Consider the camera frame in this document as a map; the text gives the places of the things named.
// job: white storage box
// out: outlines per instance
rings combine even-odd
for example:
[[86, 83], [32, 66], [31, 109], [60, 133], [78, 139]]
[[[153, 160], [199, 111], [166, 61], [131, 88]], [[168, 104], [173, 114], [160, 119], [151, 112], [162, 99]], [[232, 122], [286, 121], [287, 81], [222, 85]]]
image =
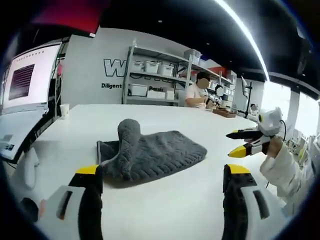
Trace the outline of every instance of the white storage box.
[[217, 83], [211, 80], [209, 87], [210, 87], [211, 89], [215, 89], [216, 86], [217, 86]]
[[195, 55], [192, 55], [192, 60], [191, 62], [195, 65], [199, 65], [200, 57], [197, 57]]
[[173, 66], [162, 64], [162, 65], [159, 65], [159, 67], [158, 67], [158, 74], [160, 74], [162, 76], [172, 77], [173, 70], [174, 70]]
[[192, 56], [192, 63], [198, 65], [201, 57], [201, 52], [195, 50], [195, 49], [189, 49], [184, 51], [183, 56], [185, 59], [189, 60], [189, 56]]
[[147, 95], [148, 86], [141, 84], [130, 84], [129, 89], [131, 91], [131, 96], [145, 97]]
[[226, 106], [227, 106], [228, 108], [232, 108], [232, 101], [227, 101], [227, 102], [226, 102]]
[[205, 60], [200, 59], [199, 60], [199, 66], [206, 69], [207, 68], [207, 63]]
[[175, 92], [174, 91], [166, 91], [165, 92], [165, 99], [175, 100]]
[[144, 63], [141, 61], [133, 61], [131, 71], [133, 72], [142, 72]]
[[149, 99], [156, 99], [158, 97], [157, 92], [153, 90], [149, 90], [146, 94], [146, 97]]
[[144, 71], [151, 74], [156, 74], [158, 72], [159, 63], [154, 61], [144, 62]]
[[236, 89], [236, 85], [235, 85], [235, 84], [230, 85], [230, 90], [231, 90], [231, 91], [233, 91], [233, 90], [235, 90], [235, 89]]
[[166, 98], [166, 93], [163, 91], [158, 91], [156, 92], [156, 98], [157, 99], [165, 99]]
[[232, 71], [232, 70], [227, 71], [226, 76], [231, 81], [232, 84], [236, 83], [237, 74], [234, 71]]
[[197, 58], [201, 57], [201, 52], [195, 50], [195, 49], [189, 49], [183, 52], [183, 55], [186, 59], [189, 59], [189, 55], [196, 56]]
[[227, 103], [228, 103], [227, 101], [223, 100], [223, 101], [221, 101], [220, 105], [222, 108], [225, 108], [227, 106]]

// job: white wall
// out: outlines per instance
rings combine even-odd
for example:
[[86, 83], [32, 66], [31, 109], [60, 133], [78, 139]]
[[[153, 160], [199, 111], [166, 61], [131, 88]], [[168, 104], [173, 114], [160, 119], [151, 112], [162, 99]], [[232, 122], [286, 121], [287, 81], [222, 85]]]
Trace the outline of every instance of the white wall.
[[[257, 104], [260, 108], [262, 103], [262, 97], [264, 95], [265, 83], [254, 80], [246, 80], [246, 83], [248, 84], [248, 86], [250, 85], [250, 83], [252, 83], [252, 91], [249, 104]], [[241, 78], [236, 79], [232, 106], [235, 105], [236, 108], [239, 110], [246, 110], [245, 108], [247, 106], [247, 98], [243, 95]]]
[[316, 135], [320, 134], [320, 101], [318, 102], [318, 105], [319, 105], [319, 117], [318, 117], [318, 125], [316, 128]]
[[288, 118], [286, 120], [286, 139], [291, 139], [294, 134], [294, 129], [296, 126], [297, 116], [298, 116], [298, 109], [299, 109], [299, 100], [300, 94], [294, 91], [291, 91], [290, 96], [290, 107], [288, 111]]
[[[77, 104], [120, 104], [120, 86], [123, 84], [122, 76], [126, 66], [124, 61], [134, 39], [138, 46], [181, 57], [189, 49], [162, 37], [124, 29], [99, 27], [94, 38], [72, 35], [63, 63], [61, 101], [69, 103], [71, 108]], [[121, 71], [107, 76], [104, 59], [112, 62], [118, 60], [118, 64], [123, 64]], [[152, 81], [152, 85], [156, 87], [163, 85], [163, 82], [148, 81]], [[116, 85], [118, 88], [102, 88], [103, 83]]]

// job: window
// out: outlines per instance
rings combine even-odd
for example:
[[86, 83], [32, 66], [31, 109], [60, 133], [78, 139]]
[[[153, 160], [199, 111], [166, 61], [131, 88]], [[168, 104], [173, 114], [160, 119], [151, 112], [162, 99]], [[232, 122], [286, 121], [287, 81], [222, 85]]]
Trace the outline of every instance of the window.
[[290, 97], [290, 87], [266, 81], [264, 83], [261, 109], [269, 111], [279, 107], [282, 111], [282, 119], [286, 121], [290, 107]]
[[319, 105], [316, 100], [300, 92], [295, 128], [307, 138], [317, 134]]

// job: white cup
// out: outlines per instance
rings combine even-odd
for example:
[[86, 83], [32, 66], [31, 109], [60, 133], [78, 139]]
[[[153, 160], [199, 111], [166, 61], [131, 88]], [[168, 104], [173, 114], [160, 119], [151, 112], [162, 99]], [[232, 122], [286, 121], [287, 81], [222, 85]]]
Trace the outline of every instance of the white cup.
[[69, 108], [70, 108], [69, 104], [60, 105], [62, 119], [66, 119], [69, 116]]

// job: red object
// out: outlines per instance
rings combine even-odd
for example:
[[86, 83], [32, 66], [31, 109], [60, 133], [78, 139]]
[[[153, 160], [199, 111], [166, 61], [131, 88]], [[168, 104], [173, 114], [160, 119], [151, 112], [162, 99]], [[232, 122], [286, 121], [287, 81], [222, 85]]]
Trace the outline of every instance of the red object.
[[[208, 68], [208, 70], [210, 70], [210, 71], [212, 71], [212, 72], [214, 72], [214, 73], [216, 73], [216, 74], [220, 74], [220, 71], [222, 71], [222, 76], [223, 77], [227, 77], [227, 69], [225, 68], [225, 67], [223, 67], [223, 66], [215, 66], [215, 67], [209, 67]], [[195, 71], [195, 70], [193, 70], [193, 71], [191, 71], [191, 75], [197, 75], [197, 73], [198, 73], [199, 71]]]
[[67, 26], [95, 34], [110, 0], [47, 0], [46, 3], [33, 23]]
[[61, 62], [58, 63], [58, 76], [62, 75], [62, 64]]

